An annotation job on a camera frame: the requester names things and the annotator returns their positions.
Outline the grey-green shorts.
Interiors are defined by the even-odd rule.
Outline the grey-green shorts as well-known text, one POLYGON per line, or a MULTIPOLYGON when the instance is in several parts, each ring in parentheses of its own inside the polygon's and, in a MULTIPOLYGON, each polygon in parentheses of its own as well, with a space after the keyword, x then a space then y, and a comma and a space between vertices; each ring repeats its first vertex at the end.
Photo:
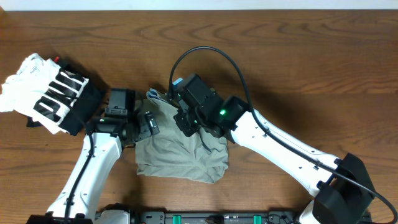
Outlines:
POLYGON ((190 137, 179 130, 174 115, 177 108, 165 94, 151 88, 144 110, 154 114, 159 134, 135 146, 137 174, 182 178, 207 184, 220 180, 228 169, 228 142, 200 129, 190 137))

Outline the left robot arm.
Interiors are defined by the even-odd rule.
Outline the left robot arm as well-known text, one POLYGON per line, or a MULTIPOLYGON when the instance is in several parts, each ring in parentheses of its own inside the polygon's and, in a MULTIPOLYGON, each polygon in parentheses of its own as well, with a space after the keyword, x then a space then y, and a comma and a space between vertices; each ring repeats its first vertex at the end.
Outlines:
POLYGON ((135 223, 127 206, 115 203, 98 213, 98 203, 108 175, 126 146, 159 133, 154 115, 135 102, 143 97, 134 90, 113 88, 103 115, 84 124, 81 154, 58 198, 34 223, 135 223))

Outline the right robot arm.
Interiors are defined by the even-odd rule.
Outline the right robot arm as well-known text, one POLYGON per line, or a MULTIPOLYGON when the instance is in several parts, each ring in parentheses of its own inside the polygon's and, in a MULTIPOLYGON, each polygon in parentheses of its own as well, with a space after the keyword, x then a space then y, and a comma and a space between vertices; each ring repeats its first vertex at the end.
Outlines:
POLYGON ((361 159, 340 159, 309 146, 266 120, 242 99, 222 99, 197 74, 172 82, 174 116, 186 136, 204 129, 265 157, 300 183, 313 200, 297 223, 366 223, 375 191, 361 159))

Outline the white black printed folded shirt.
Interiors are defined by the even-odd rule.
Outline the white black printed folded shirt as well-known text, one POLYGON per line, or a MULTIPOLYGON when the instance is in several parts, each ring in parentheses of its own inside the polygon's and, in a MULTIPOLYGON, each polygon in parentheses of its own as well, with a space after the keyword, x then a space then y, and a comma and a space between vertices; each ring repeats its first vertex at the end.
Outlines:
POLYGON ((77 135, 102 103, 104 93, 68 64, 34 53, 1 85, 1 112, 28 117, 28 127, 44 126, 52 134, 77 135))

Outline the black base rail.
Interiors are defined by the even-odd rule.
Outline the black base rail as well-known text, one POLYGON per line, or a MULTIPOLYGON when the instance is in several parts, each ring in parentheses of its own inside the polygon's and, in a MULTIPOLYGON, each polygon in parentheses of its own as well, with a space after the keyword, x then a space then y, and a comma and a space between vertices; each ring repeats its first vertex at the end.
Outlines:
POLYGON ((301 218, 292 210, 267 212, 203 213, 167 212, 165 210, 135 211, 126 205, 108 205, 94 215, 95 223, 128 224, 300 224, 317 223, 314 217, 301 218))

